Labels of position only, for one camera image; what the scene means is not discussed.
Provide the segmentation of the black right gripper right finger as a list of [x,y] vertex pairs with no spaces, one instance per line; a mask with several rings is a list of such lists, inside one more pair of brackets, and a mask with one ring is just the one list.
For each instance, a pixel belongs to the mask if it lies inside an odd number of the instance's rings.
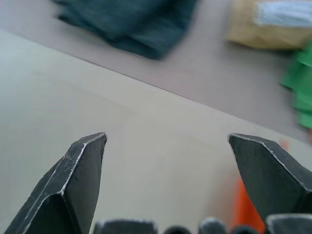
[[311,171],[274,141],[230,133],[228,143],[247,194],[263,221],[311,224]]

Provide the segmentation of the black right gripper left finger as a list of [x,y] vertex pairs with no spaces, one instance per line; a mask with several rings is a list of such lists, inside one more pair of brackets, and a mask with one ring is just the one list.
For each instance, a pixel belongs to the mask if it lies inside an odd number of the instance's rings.
[[97,206],[106,133],[85,136],[40,179],[7,234],[87,234]]

